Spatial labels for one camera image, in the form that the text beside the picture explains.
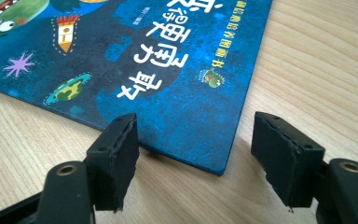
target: book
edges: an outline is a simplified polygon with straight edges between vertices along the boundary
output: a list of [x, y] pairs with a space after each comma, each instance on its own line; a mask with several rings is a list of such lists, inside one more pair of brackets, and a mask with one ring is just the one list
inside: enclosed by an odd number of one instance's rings
[[0, 0], [0, 92], [222, 175], [271, 0]]

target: rocket illustration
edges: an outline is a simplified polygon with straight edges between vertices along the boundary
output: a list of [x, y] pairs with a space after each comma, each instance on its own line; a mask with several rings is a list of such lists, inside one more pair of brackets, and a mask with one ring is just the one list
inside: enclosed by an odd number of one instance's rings
[[58, 23], [58, 44], [63, 51], [68, 52], [74, 39], [74, 25], [79, 19], [79, 15], [72, 15], [69, 17], [59, 17]]

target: wood grain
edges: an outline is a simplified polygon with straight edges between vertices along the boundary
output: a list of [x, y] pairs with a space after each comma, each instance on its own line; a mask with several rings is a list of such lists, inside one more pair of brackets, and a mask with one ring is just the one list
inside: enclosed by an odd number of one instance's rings
[[[358, 1], [276, 0], [226, 173], [141, 150], [122, 213], [97, 223], [316, 223], [284, 207], [250, 153], [255, 111], [276, 114], [358, 161]], [[83, 160], [100, 132], [0, 93], [0, 210], [43, 188], [54, 165]]]

